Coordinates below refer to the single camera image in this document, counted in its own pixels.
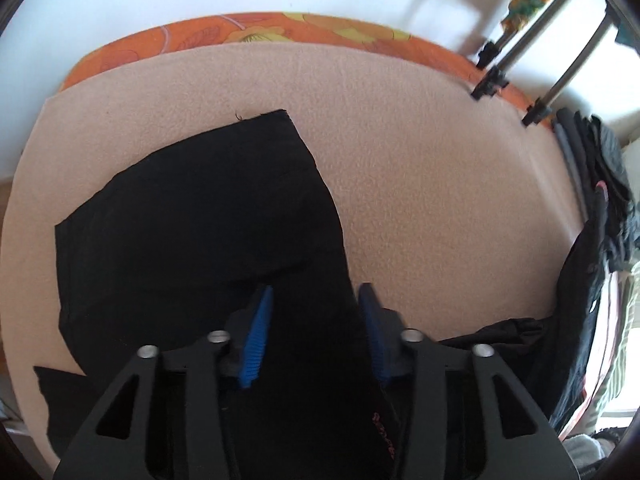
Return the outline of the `black pants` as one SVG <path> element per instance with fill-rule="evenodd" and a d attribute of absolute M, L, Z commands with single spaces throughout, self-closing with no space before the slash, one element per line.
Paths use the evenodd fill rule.
<path fill-rule="evenodd" d="M 572 471 L 491 344 L 407 327 L 412 371 L 374 377 L 328 187 L 288 118 L 162 148 L 55 229 L 60 330 L 100 389 L 59 479 L 544 479 Z M 258 378 L 227 374 L 234 311 L 271 286 Z"/>

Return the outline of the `striped white green pillow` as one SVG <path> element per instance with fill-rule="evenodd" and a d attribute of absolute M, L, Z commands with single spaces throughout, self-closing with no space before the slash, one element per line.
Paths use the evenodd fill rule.
<path fill-rule="evenodd" d="M 560 431 L 563 441 L 591 434 L 608 404 L 622 392 L 626 347 L 639 293 L 639 263 L 605 275 L 598 303 L 596 331 L 587 362 L 582 403 Z"/>

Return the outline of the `stack of folded dark clothes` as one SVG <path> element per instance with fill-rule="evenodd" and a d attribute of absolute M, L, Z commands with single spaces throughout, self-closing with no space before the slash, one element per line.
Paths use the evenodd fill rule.
<path fill-rule="evenodd" d="M 593 210 L 597 183 L 602 181 L 606 186 L 606 250 L 611 266 L 621 269 L 631 262 L 639 247 L 639 213 L 620 142 L 598 116 L 582 116 L 567 107 L 556 112 L 553 129 L 577 171 L 580 197 L 588 214 Z"/>

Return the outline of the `orange floral mattress sheet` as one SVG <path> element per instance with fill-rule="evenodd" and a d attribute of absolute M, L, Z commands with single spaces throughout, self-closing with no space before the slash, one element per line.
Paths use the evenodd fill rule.
<path fill-rule="evenodd" d="M 483 73 L 415 36 L 344 18 L 253 13 L 169 24 L 113 42 L 44 102 L 38 140 L 122 141 L 137 153 L 257 117 L 306 141 L 550 139 L 522 125 L 515 89 L 473 100 Z"/>

